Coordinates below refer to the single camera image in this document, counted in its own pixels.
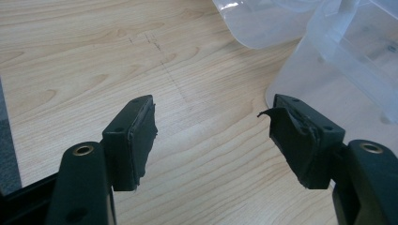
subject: black plastic bracket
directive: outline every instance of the black plastic bracket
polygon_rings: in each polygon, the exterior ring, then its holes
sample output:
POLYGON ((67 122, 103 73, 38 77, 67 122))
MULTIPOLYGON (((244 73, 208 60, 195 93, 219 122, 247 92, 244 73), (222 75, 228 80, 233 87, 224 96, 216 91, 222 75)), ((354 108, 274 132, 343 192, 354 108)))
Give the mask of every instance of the black plastic bracket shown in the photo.
POLYGON ((398 159, 387 147, 365 140, 343 144, 344 130, 304 102, 276 95, 269 136, 306 188, 336 186, 340 224, 398 224, 398 159))

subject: hole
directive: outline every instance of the hole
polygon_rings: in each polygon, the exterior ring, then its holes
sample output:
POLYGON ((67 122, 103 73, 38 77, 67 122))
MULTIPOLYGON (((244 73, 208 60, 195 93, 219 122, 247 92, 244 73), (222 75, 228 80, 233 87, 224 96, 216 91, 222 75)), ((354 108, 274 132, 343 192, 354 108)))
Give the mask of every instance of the hole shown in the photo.
POLYGON ((395 47, 392 46, 392 45, 389 45, 388 49, 389 49, 389 51, 392 52, 392 53, 396 53, 396 52, 397 52, 397 48, 395 48, 395 47))
POLYGON ((324 126, 324 129, 326 129, 326 130, 333 130, 333 127, 324 126))
POLYGON ((73 151, 73 155, 77 157, 81 157, 87 154, 90 154, 94 150, 94 147, 91 145, 80 146, 73 151))
POLYGON ((77 222, 82 221, 82 219, 87 214, 88 214, 88 211, 85 208, 73 209, 67 214, 67 217, 65 218, 65 221, 67 223, 77 223, 77 222))
POLYGON ((383 149, 381 149, 380 147, 378 147, 378 146, 376 146, 376 145, 374 145, 374 144, 371 144, 371 143, 362 143, 362 144, 360 145, 360 147, 361 147, 363 150, 365 150, 365 151, 367 151, 367 152, 370 152, 370 153, 375 153, 375 154, 381 154, 381 153, 383 153, 383 149))

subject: pencil mark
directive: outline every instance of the pencil mark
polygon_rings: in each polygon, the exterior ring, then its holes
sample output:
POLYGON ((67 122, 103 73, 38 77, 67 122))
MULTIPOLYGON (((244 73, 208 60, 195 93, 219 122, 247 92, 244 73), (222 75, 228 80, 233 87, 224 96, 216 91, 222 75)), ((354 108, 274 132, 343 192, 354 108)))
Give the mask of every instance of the pencil mark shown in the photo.
POLYGON ((146 40, 148 41, 148 43, 150 43, 150 40, 149 40, 149 38, 148 38, 148 35, 147 35, 146 33, 144 33, 144 34, 145 34, 146 40))
POLYGON ((161 45, 158 44, 157 42, 155 42, 153 44, 156 46, 156 48, 159 50, 159 52, 161 52, 161 45))

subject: wooden table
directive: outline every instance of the wooden table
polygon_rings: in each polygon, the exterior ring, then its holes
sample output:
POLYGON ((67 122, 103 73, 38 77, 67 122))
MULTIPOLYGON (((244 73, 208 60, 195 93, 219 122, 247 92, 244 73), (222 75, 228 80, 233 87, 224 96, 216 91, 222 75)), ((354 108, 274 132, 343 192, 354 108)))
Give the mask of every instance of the wooden table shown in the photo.
POLYGON ((23 184, 151 94, 159 135, 119 224, 336 224, 268 137, 265 89, 297 41, 250 50, 210 0, 0 1, 0 75, 23 184))

